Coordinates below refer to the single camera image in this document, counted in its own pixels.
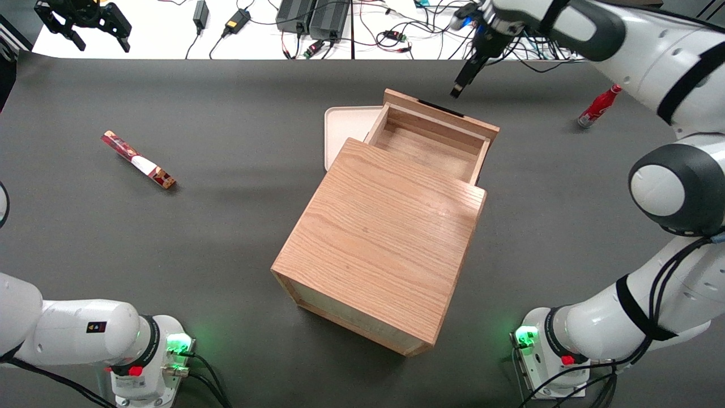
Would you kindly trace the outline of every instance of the green led light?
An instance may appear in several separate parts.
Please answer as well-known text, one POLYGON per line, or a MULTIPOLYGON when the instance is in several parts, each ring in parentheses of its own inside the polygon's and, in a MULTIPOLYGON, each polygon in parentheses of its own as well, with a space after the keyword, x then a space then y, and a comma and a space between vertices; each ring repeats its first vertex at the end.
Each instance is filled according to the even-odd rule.
POLYGON ((166 349, 173 353, 180 353, 182 351, 189 351, 191 348, 191 337, 186 333, 178 333, 169 335, 166 338, 166 349))
POLYGON ((534 341, 539 338, 539 329, 534 326, 521 326, 516 329, 514 336, 521 348, 532 347, 534 345, 534 341))

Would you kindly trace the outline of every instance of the red button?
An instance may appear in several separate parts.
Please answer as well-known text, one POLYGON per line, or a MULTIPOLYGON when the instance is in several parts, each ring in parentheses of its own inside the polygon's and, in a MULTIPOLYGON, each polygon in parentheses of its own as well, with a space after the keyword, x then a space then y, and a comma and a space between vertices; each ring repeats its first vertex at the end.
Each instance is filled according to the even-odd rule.
POLYGON ((136 365, 128 369, 128 375, 131 377, 138 377, 141 375, 142 371, 144 371, 144 368, 136 365))

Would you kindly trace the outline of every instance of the sticker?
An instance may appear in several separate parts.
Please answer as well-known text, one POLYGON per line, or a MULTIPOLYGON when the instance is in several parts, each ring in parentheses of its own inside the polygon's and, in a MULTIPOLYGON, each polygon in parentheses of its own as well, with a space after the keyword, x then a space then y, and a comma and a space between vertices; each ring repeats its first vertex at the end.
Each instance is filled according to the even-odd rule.
POLYGON ((86 325, 87 333, 105 333, 106 322, 88 322, 86 325))
POLYGON ((116 386, 120 388, 143 388, 146 386, 146 378, 141 377, 118 377, 116 376, 116 386))

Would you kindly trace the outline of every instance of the power adapter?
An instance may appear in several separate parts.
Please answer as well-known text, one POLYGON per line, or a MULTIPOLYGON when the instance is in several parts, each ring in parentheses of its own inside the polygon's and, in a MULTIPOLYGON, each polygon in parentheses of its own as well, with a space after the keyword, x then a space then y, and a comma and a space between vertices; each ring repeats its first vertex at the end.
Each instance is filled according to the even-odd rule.
POLYGON ((325 45, 325 40, 317 40, 315 43, 307 48, 307 51, 304 52, 304 58, 310 59, 313 55, 320 52, 322 49, 322 46, 325 45))
POLYGON ((222 37, 226 37, 229 34, 237 34, 251 19, 252 16, 248 11, 242 9, 237 10, 224 25, 222 37))
POLYGON ((194 10, 194 18, 192 20, 196 26, 196 34, 201 35, 202 30, 207 27, 207 21, 209 20, 209 7, 207 7, 206 0, 196 2, 196 9, 194 10))
POLYGON ((389 38, 391 40, 398 41, 399 43, 402 43, 403 41, 407 40, 407 37, 403 33, 398 33, 397 31, 392 30, 386 30, 383 31, 383 36, 385 38, 389 38))

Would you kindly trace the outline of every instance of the white table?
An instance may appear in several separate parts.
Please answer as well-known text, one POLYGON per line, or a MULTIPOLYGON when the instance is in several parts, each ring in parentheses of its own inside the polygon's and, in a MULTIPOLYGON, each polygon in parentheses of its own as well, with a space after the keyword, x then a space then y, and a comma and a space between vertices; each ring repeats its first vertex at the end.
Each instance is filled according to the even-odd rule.
MULTIPOLYGON (((274 23, 277 10, 273 7, 279 5, 280 0, 238 0, 239 6, 249 8, 252 20, 259 23, 274 23)), ((177 6, 168 1, 158 0, 115 0, 123 14, 128 18, 131 25, 129 53, 123 52, 120 45, 111 35, 91 28, 75 28, 81 38, 86 42, 86 50, 79 51, 75 45, 66 40, 60 34, 52 34, 43 27, 33 51, 38 54, 50 57, 61 58, 101 58, 101 59, 183 59, 186 50, 196 37, 196 28, 191 18, 194 14, 196 0, 186 0, 182 5, 177 6)), ((442 4, 460 6, 466 1, 443 1, 442 4)), ((207 29, 191 48, 189 59, 207 59, 209 52, 220 38, 224 24, 237 10, 237 3, 234 0, 207 0, 209 7, 209 20, 207 29)), ((436 26, 445 28, 450 21, 456 7, 445 9, 436 16, 436 26)), ((361 1, 354 0, 352 11, 355 19, 355 40, 373 44, 375 41, 363 23, 370 28, 373 34, 383 30, 389 30, 398 23, 410 21, 396 12, 386 12, 386 4, 382 1, 361 1)), ((422 9, 414 9, 415 15, 408 17, 425 21, 426 13, 422 9)), ((420 28, 410 26, 405 29, 408 41, 412 44, 413 57, 417 60, 462 59, 468 48, 464 44, 464 38, 471 33, 470 28, 464 28, 458 32, 446 32, 443 34, 430 34, 420 28)), ((350 38, 349 17, 344 29, 344 37, 350 38)), ((242 30, 236 34, 223 39, 214 51, 213 57, 216 60, 283 60, 281 41, 285 41, 287 49, 294 53, 297 38, 293 33, 285 33, 282 36, 276 25, 261 25, 247 23, 242 30)), ((299 55, 315 40, 309 36, 303 36, 300 44, 299 55)), ((351 41, 341 41, 330 51, 326 59, 347 60, 351 57, 351 41)), ((531 50, 534 45, 526 40, 521 41, 520 51, 508 56, 508 59, 539 59, 531 50)), ((324 49, 313 59, 320 59, 324 49)), ((355 45, 355 57, 360 60, 399 60, 410 59, 410 53, 385 52, 376 46, 355 45)))

